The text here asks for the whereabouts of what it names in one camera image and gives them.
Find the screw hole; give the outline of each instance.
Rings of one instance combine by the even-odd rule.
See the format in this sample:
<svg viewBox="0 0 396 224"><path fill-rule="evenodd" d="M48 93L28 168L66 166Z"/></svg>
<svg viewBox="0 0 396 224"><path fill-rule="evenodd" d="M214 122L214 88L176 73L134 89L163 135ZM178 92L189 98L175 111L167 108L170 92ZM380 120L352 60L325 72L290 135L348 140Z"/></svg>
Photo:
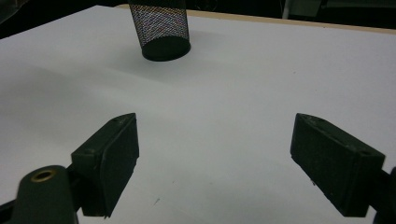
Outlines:
<svg viewBox="0 0 396 224"><path fill-rule="evenodd" d="M39 183L53 178L55 174L55 170L43 170L34 174L31 180L32 182Z"/></svg>

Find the mesh pencil cup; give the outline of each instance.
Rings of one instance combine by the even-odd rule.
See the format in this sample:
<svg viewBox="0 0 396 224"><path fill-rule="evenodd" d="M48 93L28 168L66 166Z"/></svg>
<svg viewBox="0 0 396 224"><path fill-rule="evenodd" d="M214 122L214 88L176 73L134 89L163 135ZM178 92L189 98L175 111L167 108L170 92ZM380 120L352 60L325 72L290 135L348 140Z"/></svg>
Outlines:
<svg viewBox="0 0 396 224"><path fill-rule="evenodd" d="M185 0L128 0L142 54L171 61L191 49Z"/></svg>

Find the dark background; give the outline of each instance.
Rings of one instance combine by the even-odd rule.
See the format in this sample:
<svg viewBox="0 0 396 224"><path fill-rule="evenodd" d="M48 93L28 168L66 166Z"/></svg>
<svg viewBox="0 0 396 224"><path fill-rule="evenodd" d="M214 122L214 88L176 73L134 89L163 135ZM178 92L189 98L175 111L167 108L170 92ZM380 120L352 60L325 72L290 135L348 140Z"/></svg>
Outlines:
<svg viewBox="0 0 396 224"><path fill-rule="evenodd" d="M187 9L281 18L284 0L186 0ZM30 0L14 16L0 24L0 38L15 35L95 5L114 7L127 0Z"/></svg>

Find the wooden table edge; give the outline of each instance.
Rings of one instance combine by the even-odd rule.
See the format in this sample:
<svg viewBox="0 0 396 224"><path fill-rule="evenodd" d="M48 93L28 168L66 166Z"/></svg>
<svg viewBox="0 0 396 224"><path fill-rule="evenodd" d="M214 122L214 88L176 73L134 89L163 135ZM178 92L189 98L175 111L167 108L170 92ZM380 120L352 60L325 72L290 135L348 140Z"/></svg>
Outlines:
<svg viewBox="0 0 396 224"><path fill-rule="evenodd" d="M127 5L127 4L119 5L119 6L116 6L116 7L118 7L118 8L128 8L129 9L129 5ZM235 15L235 14L227 14L227 13L219 13L219 12L187 10L187 15L193 16L193 17L203 17L203 18L212 18L212 19L229 20L229 21L268 22L268 23L276 23L276 24L314 26L314 27L323 27L323 28L334 28L334 29L343 29L343 30L356 30L356 31L364 31L364 32L374 32L374 33L381 33L381 34L396 35L396 30L391 30L391 29L382 29L382 28L364 27L364 26L351 26L351 25L331 24L331 23L321 23L321 22L312 22L312 21L292 21L292 20L282 20L282 19L274 19L274 18L266 18L266 17Z"/></svg>

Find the table surface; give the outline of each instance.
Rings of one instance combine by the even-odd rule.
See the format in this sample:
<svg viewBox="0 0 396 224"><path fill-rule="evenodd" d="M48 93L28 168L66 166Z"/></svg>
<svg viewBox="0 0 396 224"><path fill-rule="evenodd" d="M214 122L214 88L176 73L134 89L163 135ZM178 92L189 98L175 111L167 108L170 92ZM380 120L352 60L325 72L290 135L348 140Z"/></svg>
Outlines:
<svg viewBox="0 0 396 224"><path fill-rule="evenodd" d="M344 218L290 157L296 113L396 164L396 35L189 17L192 49L145 60L128 10L92 7L0 40L0 203L135 112L140 158L112 218L80 223L372 223Z"/></svg>

